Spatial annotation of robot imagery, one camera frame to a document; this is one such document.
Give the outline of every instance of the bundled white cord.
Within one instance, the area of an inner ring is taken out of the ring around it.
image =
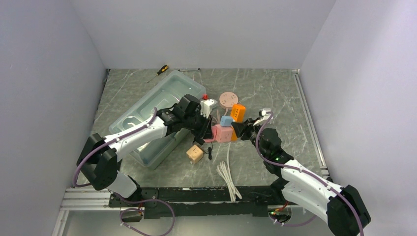
[[[226,163],[222,161],[217,166],[217,172],[219,173],[220,176],[222,176],[224,181],[226,181],[227,187],[229,188],[230,201],[234,203],[236,202],[236,195],[239,197],[239,199],[242,199],[242,195],[233,184],[232,176],[230,175],[229,151],[230,151],[230,143],[229,143],[229,147],[227,148],[227,168],[226,168]]]

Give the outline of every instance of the marble tabletop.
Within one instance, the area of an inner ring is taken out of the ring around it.
[[[109,135],[109,126],[161,81],[172,70],[151,79],[158,69],[112,69],[108,76],[91,133]],[[225,91],[239,97],[246,107],[245,119],[256,118],[261,108],[271,108],[274,119],[269,127],[276,128],[283,149],[302,165],[321,175],[302,101],[288,69],[202,69],[184,74],[206,87],[210,98],[218,99]],[[213,159],[205,155],[192,165],[185,152],[191,147],[188,136],[156,168],[142,167],[132,156],[126,156],[121,171],[133,177],[142,187],[202,187],[225,186],[216,171],[221,161],[226,161],[228,143],[214,143]],[[270,185],[277,179],[270,174],[249,141],[232,142],[230,168],[236,186]],[[80,174],[79,182],[86,182]]]

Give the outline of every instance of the blue cube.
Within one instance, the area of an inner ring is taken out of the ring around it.
[[[222,119],[220,120],[221,126],[232,126],[233,118],[230,116],[222,116]]]

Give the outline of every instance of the yellow and black screwdriver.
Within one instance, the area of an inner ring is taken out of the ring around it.
[[[166,70],[168,70],[168,66],[167,65],[165,65],[165,66],[163,66],[157,73],[156,73],[156,75],[152,78],[152,79],[150,79],[148,82],[146,82],[146,83],[149,83],[151,80],[153,80],[156,76],[158,76],[158,75],[160,75],[160,74],[162,74],[162,73],[164,73]]]

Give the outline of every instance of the clear plastic container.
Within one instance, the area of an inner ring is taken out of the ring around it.
[[[193,81],[181,72],[173,71],[110,125],[110,133],[116,134],[140,124],[152,115],[154,107],[158,110],[171,107],[174,103],[178,103],[181,97],[186,94],[201,98],[205,93],[206,88],[201,84]],[[183,129],[138,147],[130,154],[142,166],[154,170],[188,132],[188,130]]]

